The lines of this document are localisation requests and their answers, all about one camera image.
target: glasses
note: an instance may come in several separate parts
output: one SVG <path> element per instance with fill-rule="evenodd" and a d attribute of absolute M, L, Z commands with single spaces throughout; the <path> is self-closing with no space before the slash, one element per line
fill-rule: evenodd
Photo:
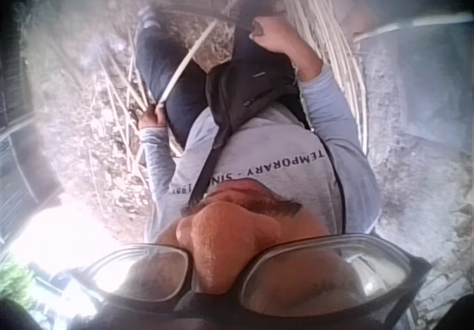
<path fill-rule="evenodd" d="M 219 296 L 194 292 L 198 285 L 193 256 L 170 246 L 128 246 L 74 276 L 96 299 L 132 311 L 186 317 L 199 304 L 191 300 L 205 297 L 207 305 L 213 299 L 216 304 L 196 314 L 212 318 L 219 309 L 235 321 L 278 318 L 281 324 L 282 319 L 369 314 L 389 304 L 378 316 L 395 319 L 413 301 L 429 270 L 427 261 L 385 240 L 340 235 L 262 252 L 241 271 L 231 290 Z M 194 306 L 186 306 L 184 298 Z"/>

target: shoe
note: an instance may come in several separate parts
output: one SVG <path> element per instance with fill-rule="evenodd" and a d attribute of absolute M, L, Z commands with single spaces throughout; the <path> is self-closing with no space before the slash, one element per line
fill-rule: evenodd
<path fill-rule="evenodd" d="M 151 5 L 143 7 L 138 12 L 138 31 L 154 27 L 158 30 L 163 30 L 163 25 L 160 20 L 160 12 L 154 9 Z"/>

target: man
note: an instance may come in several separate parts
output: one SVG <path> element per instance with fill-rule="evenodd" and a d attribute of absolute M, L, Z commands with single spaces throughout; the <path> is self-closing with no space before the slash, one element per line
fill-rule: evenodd
<path fill-rule="evenodd" d="M 380 197 L 331 69 L 258 16 L 268 0 L 241 3 L 258 30 L 236 29 L 233 61 L 208 76 L 191 62 L 140 120 L 148 244 L 76 275 L 99 311 L 77 329 L 391 329 L 423 283 L 426 261 L 365 234 Z M 185 53 L 141 12 L 137 66 L 156 101 Z"/>
<path fill-rule="evenodd" d="M 241 12 L 254 18 L 263 1 L 242 0 Z M 283 60 L 287 67 L 291 60 L 314 132 L 275 102 L 233 134 L 214 170 L 209 194 L 187 207 L 218 131 L 206 107 L 205 74 L 195 62 L 171 93 L 167 115 L 163 108 L 152 107 L 139 123 L 157 206 L 147 239 L 190 250 L 203 287 L 213 293 L 225 291 L 233 280 L 228 269 L 239 272 L 262 249 L 341 234 L 342 193 L 346 232 L 370 232 L 380 213 L 377 183 L 361 150 L 356 120 L 330 67 L 282 19 L 255 21 L 264 35 L 252 36 L 254 42 L 248 32 L 237 29 L 234 58 L 269 65 Z M 142 27 L 137 65 L 158 101 L 185 50 L 166 37 L 152 10 L 142 13 Z M 185 147 L 176 162 L 170 154 L 168 123 Z M 212 265 L 204 261 L 209 257 L 216 260 Z"/>

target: leg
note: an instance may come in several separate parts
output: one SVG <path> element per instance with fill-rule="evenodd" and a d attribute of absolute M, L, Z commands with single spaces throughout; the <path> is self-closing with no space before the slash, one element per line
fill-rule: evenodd
<path fill-rule="evenodd" d="M 146 22 L 136 44 L 136 65 L 158 102 L 187 51 L 164 34 L 154 15 L 144 15 Z M 205 84 L 206 73 L 191 61 L 166 101 L 168 124 L 182 147 L 186 146 L 194 121 L 207 106 Z"/>

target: hand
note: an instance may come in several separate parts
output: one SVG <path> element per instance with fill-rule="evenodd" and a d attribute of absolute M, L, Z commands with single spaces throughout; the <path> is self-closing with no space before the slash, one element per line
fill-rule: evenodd
<path fill-rule="evenodd" d="M 296 29 L 279 17 L 257 17 L 256 30 L 250 34 L 255 43 L 274 53 L 287 54 L 301 45 L 303 39 Z"/>
<path fill-rule="evenodd" d="M 138 129 L 165 128 L 167 126 L 164 105 L 151 104 L 138 121 Z"/>

